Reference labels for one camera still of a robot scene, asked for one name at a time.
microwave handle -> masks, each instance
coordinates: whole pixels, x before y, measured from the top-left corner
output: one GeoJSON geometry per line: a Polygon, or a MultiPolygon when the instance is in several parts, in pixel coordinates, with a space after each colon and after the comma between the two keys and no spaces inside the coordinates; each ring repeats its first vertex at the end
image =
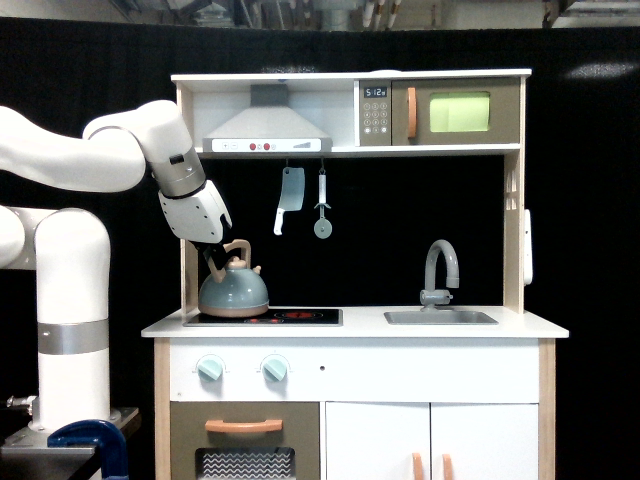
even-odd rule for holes
{"type": "Polygon", "coordinates": [[[204,428],[207,432],[216,433],[276,432],[282,430],[282,420],[265,420],[257,423],[225,423],[224,420],[208,420],[204,428]]]}
{"type": "Polygon", "coordinates": [[[409,102],[409,132],[407,138],[416,138],[418,128],[418,104],[416,99],[416,87],[407,89],[407,101],[409,102]]]}
{"type": "Polygon", "coordinates": [[[423,480],[422,475],[422,457],[419,453],[413,454],[413,479],[423,480]]]}
{"type": "Polygon", "coordinates": [[[453,480],[453,466],[451,465],[451,455],[445,453],[442,455],[444,463],[444,480],[453,480]]]}

sink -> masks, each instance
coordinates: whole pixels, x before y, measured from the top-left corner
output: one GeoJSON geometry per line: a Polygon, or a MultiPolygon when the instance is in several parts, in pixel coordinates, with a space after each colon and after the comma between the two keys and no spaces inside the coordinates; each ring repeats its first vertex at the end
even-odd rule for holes
{"type": "Polygon", "coordinates": [[[489,315],[468,310],[385,312],[384,316],[391,325],[496,325],[498,323],[489,315]]]}

white countertop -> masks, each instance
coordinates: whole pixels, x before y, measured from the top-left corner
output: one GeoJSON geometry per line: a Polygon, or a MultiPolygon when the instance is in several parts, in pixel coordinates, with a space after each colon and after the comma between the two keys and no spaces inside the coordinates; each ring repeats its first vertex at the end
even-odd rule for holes
{"type": "Polygon", "coordinates": [[[342,310],[342,325],[207,325],[184,326],[200,313],[178,310],[142,331],[145,338],[568,338],[569,331],[530,312],[517,314],[502,306],[454,306],[486,313],[497,325],[389,325],[385,312],[411,312],[418,306],[331,307],[342,310]]]}

white cabinet door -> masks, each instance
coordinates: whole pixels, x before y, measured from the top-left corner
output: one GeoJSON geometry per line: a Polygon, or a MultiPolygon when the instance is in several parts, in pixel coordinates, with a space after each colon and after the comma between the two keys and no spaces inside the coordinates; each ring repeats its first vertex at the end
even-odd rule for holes
{"type": "Polygon", "coordinates": [[[431,405],[432,480],[537,480],[537,405],[431,405]]]}
{"type": "Polygon", "coordinates": [[[326,404],[327,480],[414,480],[413,454],[430,476],[428,403],[326,404]]]}

cleaver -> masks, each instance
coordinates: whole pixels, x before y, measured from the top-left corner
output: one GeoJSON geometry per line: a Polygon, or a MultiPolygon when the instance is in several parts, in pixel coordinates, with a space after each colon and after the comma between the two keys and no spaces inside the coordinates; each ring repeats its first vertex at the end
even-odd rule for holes
{"type": "Polygon", "coordinates": [[[282,192],[276,211],[276,223],[273,233],[282,235],[284,212],[295,212],[302,208],[304,199],[304,168],[285,167],[282,170],[282,192]]]}

